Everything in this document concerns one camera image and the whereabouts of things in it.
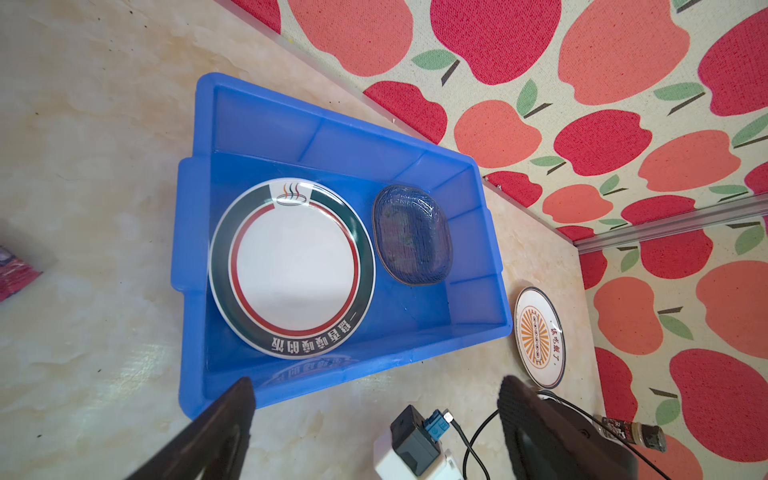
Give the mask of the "green rimmed white plate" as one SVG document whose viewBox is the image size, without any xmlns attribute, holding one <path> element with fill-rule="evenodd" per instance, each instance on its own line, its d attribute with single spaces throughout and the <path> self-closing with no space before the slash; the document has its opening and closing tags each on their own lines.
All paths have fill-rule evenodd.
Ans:
<svg viewBox="0 0 768 480">
<path fill-rule="evenodd" d="M 328 353 L 364 322 L 375 293 L 373 243 L 330 188 L 276 178 L 241 193 L 214 230 L 210 290 L 230 329 L 286 360 Z"/>
</svg>

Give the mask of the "clear glass plate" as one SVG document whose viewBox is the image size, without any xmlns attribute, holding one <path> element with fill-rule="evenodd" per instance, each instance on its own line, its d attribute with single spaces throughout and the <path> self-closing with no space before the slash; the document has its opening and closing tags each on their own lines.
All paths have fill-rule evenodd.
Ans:
<svg viewBox="0 0 768 480">
<path fill-rule="evenodd" d="M 448 220 L 426 191 L 409 185 L 381 190 L 373 206 L 373 227 L 378 256 L 395 280 L 427 286 L 447 278 L 453 264 Z"/>
</svg>

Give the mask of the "blue plastic bin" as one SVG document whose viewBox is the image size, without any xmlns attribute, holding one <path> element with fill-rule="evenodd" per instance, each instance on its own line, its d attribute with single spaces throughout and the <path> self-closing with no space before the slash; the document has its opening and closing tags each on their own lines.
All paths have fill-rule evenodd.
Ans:
<svg viewBox="0 0 768 480">
<path fill-rule="evenodd" d="M 339 194 L 366 228 L 385 187 L 424 190 L 447 217 L 454 248 L 447 278 L 411 287 L 378 267 L 362 324 L 325 355 L 278 359 L 249 346 L 216 305 L 210 247 L 238 196 L 288 177 Z M 504 338 L 513 320 L 502 271 L 479 170 L 467 156 L 224 74 L 199 79 L 193 152 L 178 169 L 171 269 L 184 297 L 179 404 L 187 416 L 243 377 L 262 408 Z"/>
</svg>

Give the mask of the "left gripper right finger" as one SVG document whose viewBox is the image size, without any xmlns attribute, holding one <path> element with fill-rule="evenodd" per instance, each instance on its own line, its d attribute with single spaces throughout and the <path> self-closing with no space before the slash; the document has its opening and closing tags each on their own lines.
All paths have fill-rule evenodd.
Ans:
<svg viewBox="0 0 768 480">
<path fill-rule="evenodd" d="M 497 407 L 517 479 L 636 479 L 628 449 L 575 423 L 514 376 L 502 380 Z"/>
</svg>

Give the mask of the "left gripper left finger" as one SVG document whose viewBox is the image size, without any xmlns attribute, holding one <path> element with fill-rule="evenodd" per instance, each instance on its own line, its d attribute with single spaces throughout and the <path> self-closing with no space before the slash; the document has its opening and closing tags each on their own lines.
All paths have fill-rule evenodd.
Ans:
<svg viewBox="0 0 768 480">
<path fill-rule="evenodd" d="M 255 410 L 252 382 L 243 377 L 129 477 L 238 479 Z"/>
</svg>

